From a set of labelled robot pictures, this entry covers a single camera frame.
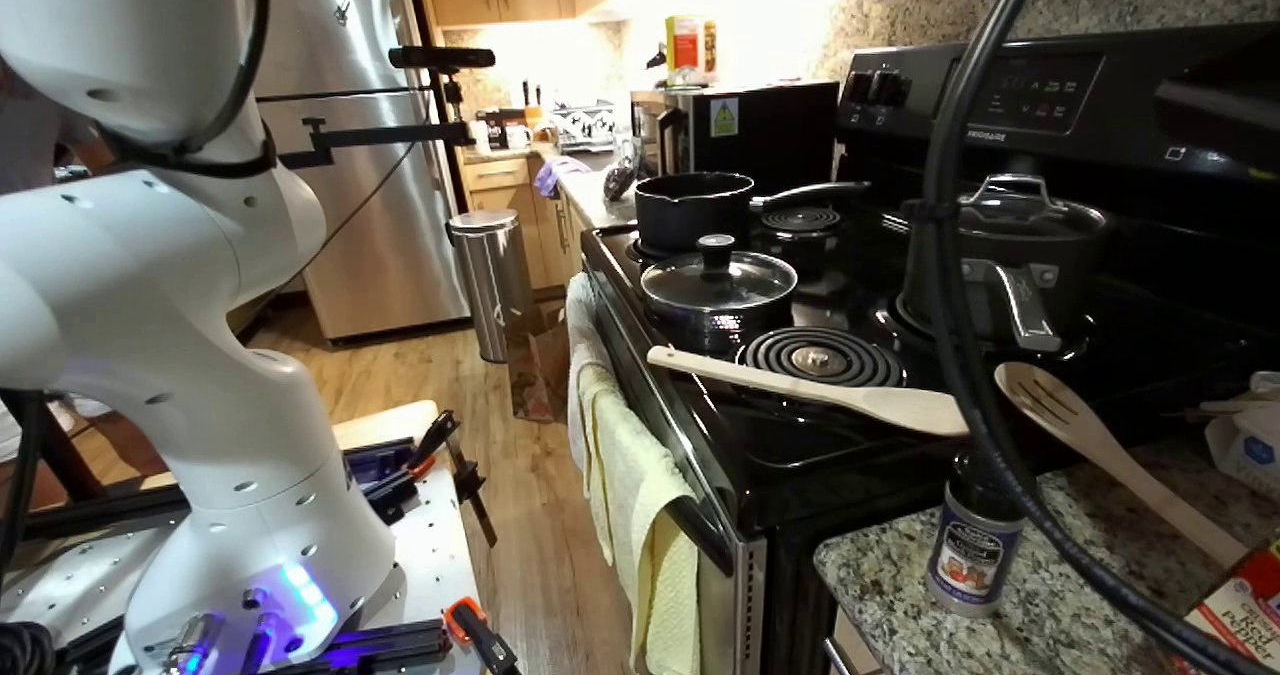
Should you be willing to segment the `black pot with glass lid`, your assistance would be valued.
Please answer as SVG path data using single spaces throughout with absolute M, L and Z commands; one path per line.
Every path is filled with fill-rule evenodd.
M 644 296 L 643 301 L 655 321 L 662 324 L 666 337 L 675 347 L 703 354 L 724 354 L 736 350 L 749 345 L 759 336 L 790 327 L 794 323 L 792 300 L 788 309 L 764 316 L 713 318 L 668 318 L 654 313 L 645 302 Z

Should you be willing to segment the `glass lid with black knob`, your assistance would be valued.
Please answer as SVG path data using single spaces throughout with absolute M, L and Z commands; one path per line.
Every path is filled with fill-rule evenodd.
M 742 250 L 727 234 L 698 240 L 695 251 L 645 269 L 639 288 L 668 318 L 764 316 L 790 307 L 799 284 L 786 261 Z

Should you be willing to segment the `white dish towel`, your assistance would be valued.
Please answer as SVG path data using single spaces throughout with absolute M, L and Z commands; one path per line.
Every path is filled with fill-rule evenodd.
M 588 435 L 582 423 L 582 405 L 579 397 L 579 375 L 586 365 L 599 365 L 611 375 L 614 374 L 611 356 L 596 328 L 596 295 L 591 278 L 585 272 L 570 278 L 564 300 L 564 324 L 570 347 L 570 370 L 567 389 L 567 432 L 570 456 L 582 475 L 588 479 L 590 470 Z

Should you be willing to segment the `brown paper bag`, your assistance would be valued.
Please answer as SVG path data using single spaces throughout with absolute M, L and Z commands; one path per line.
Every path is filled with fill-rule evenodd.
M 570 338 L 564 310 L 506 310 L 506 352 L 512 414 L 534 423 L 564 423 Z

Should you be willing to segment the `wooden lower cabinets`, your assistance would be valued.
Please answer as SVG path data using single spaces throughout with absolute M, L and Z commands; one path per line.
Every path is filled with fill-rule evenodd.
M 465 147 L 457 154 L 467 207 L 513 210 L 535 300 L 549 302 L 561 298 L 570 278 L 582 266 L 580 233 L 586 222 L 567 196 L 548 199 L 534 184 L 545 161 L 543 151 L 526 149 L 483 154 Z

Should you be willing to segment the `stainless steel trash can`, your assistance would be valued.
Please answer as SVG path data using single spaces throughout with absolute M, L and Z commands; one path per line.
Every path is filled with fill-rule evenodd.
M 468 298 L 480 359 L 506 364 L 517 336 L 541 323 L 513 209 L 460 214 L 445 224 Z

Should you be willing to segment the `purple cloth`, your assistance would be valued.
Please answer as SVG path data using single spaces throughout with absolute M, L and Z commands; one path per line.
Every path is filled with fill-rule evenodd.
M 566 175 L 589 174 L 593 169 L 577 158 L 556 155 L 545 158 L 532 178 L 534 190 L 548 200 L 557 200 L 559 182 Z

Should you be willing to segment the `wooden spoon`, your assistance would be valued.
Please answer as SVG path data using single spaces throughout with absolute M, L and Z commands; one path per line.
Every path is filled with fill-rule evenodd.
M 733 362 L 689 354 L 667 346 L 646 352 L 650 365 L 746 388 L 833 405 L 890 425 L 937 437 L 961 437 L 969 427 L 947 393 L 895 387 L 829 386 L 785 374 L 746 368 Z

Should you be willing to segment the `yellow dish towel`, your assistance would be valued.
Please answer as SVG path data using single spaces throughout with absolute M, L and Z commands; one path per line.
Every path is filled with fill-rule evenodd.
M 701 675 L 699 553 L 666 511 L 692 492 L 605 368 L 579 369 L 577 397 L 596 539 L 631 610 L 630 666 Z

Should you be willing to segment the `coil burner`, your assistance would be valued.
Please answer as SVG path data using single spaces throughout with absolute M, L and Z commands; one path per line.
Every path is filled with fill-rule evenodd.
M 797 206 L 764 213 L 762 225 L 791 236 L 817 236 L 837 228 L 842 216 L 831 207 Z
M 899 387 L 906 379 L 888 350 L 827 327 L 786 327 L 765 333 L 744 346 L 735 362 L 840 387 Z

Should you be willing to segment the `dish rack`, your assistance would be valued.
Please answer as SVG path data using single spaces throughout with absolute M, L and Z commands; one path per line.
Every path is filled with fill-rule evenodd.
M 599 100 L 585 106 L 552 109 L 549 123 L 561 154 L 603 154 L 614 150 L 616 108 Z

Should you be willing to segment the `black microwave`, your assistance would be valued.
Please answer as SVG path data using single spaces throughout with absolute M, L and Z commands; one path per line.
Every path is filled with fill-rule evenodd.
M 727 172 L 782 191 L 831 178 L 838 92 L 833 81 L 635 91 L 632 133 L 658 175 Z

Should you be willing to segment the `black and orange clamp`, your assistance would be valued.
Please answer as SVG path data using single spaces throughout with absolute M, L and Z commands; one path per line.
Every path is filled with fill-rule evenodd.
M 524 675 L 515 651 L 489 626 L 485 611 L 474 598 L 457 599 L 443 616 L 452 637 L 471 647 L 489 675 Z
M 481 489 L 485 476 L 480 474 L 477 462 L 466 459 L 454 434 L 461 421 L 452 410 L 436 415 L 422 434 L 422 439 L 403 450 L 406 455 L 384 457 L 389 464 L 379 468 L 379 478 L 364 483 L 361 491 L 387 524 L 399 521 L 404 516 L 404 503 L 410 500 L 410 485 L 425 479 L 436 461 L 436 452 L 444 450 L 453 466 L 453 484 L 457 500 L 468 502 L 484 534 L 486 546 L 494 548 L 497 532 L 483 502 Z

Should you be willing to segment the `stainless steel fridge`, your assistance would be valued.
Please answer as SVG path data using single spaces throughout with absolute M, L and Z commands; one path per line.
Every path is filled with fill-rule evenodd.
M 372 142 L 445 123 L 431 76 L 389 59 L 428 42 L 420 22 L 413 0 L 271 0 L 255 95 L 282 161 L 325 211 L 302 281 L 332 343 L 468 316 L 445 236 L 457 213 L 447 146 Z

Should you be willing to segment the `yellow and red box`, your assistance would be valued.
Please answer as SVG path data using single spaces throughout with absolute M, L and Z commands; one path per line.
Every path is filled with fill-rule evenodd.
M 701 15 L 668 15 L 666 82 L 668 87 L 708 87 L 718 78 L 718 26 Z

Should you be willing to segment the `oven door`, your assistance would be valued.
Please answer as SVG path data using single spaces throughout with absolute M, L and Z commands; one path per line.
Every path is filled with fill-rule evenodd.
M 644 361 L 654 345 L 667 342 L 664 329 L 646 311 L 639 289 L 645 263 L 637 260 L 634 246 L 637 234 L 628 228 L 586 231 L 581 234 L 582 259 L 603 270 L 620 291 L 625 306 L 637 325 L 631 334 Z M 723 503 L 735 530 L 736 565 L 733 575 L 723 575 L 699 549 L 698 614 L 701 638 L 701 675 L 762 675 L 765 653 L 764 629 L 767 542 L 739 528 L 740 491 L 733 476 L 739 473 L 730 444 L 730 425 L 721 416 L 710 393 L 713 384 L 689 374 L 659 368 L 671 378 L 678 398 L 696 423 L 701 443 L 699 453 L 709 460 L 708 479 Z

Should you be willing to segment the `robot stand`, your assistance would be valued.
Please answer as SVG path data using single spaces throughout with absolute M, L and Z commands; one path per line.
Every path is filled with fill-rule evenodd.
M 365 418 L 428 429 L 430 401 Z M 159 397 L 131 409 L 193 498 L 186 520 L 67 552 L 0 603 L 0 675 L 333 675 L 426 663 L 481 675 L 443 611 L 477 588 L 453 473 L 434 465 L 387 524 L 346 471 L 342 427 L 303 403 L 264 418 Z

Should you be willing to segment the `spice bottle with black cap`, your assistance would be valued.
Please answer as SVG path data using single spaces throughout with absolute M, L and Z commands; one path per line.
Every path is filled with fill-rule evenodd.
M 969 619 L 995 615 L 1027 519 L 975 448 L 954 457 L 925 567 L 937 602 Z

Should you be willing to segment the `slotted wooden spatula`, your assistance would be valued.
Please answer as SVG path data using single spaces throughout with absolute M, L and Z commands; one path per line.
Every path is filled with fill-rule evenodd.
M 1028 362 L 1002 362 L 995 382 L 1032 421 L 1126 487 L 1140 502 L 1221 566 L 1248 549 L 1152 476 L 1069 386 Z

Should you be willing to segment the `black stove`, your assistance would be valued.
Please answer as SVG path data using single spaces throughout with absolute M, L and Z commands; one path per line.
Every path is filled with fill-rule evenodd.
M 1064 379 L 1128 446 L 1172 437 L 1185 406 L 1224 397 L 1280 359 L 1280 318 L 1262 314 L 1274 289 L 1229 272 L 1248 257 L 1280 256 L 1280 178 L 1252 174 L 1157 123 L 1164 82 L 1243 46 L 1271 63 L 1280 22 L 1007 44 L 966 124 L 959 193 L 991 174 L 1032 174 L 1051 195 L 1115 218 L 1075 346 L 1056 355 L 982 348 L 988 368 L 1021 360 Z M 963 51 L 942 44 L 856 53 L 846 78 L 890 69 L 911 79 L 901 108 L 842 104 L 838 86 L 827 182 L 869 181 L 872 191 L 827 233 L 758 223 L 739 243 L 796 270 L 790 327 L 835 328 L 888 350 L 905 388 L 947 388 L 902 204 L 920 195 L 931 131 Z M 699 378 L 712 382 L 739 452 L 739 528 L 767 542 L 762 675 L 819 675 L 835 602 L 820 593 L 818 544 L 937 505 L 965 443 Z

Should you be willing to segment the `red and white box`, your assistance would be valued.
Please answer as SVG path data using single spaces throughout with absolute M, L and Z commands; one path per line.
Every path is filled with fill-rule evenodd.
M 1280 532 L 1240 558 L 1185 621 L 1280 675 Z

